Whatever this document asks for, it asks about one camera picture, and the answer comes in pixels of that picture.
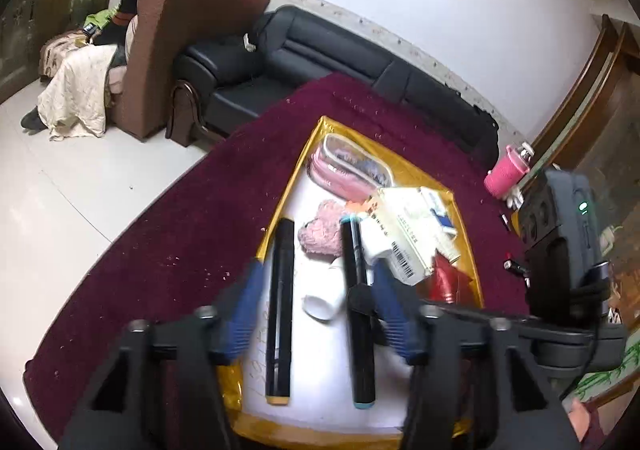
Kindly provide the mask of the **person right hand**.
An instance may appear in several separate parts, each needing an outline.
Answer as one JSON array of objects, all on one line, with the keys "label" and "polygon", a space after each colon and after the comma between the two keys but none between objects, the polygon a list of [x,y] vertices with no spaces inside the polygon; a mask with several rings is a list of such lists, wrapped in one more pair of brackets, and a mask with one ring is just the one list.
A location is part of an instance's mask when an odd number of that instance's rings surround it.
[{"label": "person right hand", "polygon": [[599,429],[593,413],[577,398],[573,398],[567,411],[568,419],[578,441],[582,444],[590,433]]}]

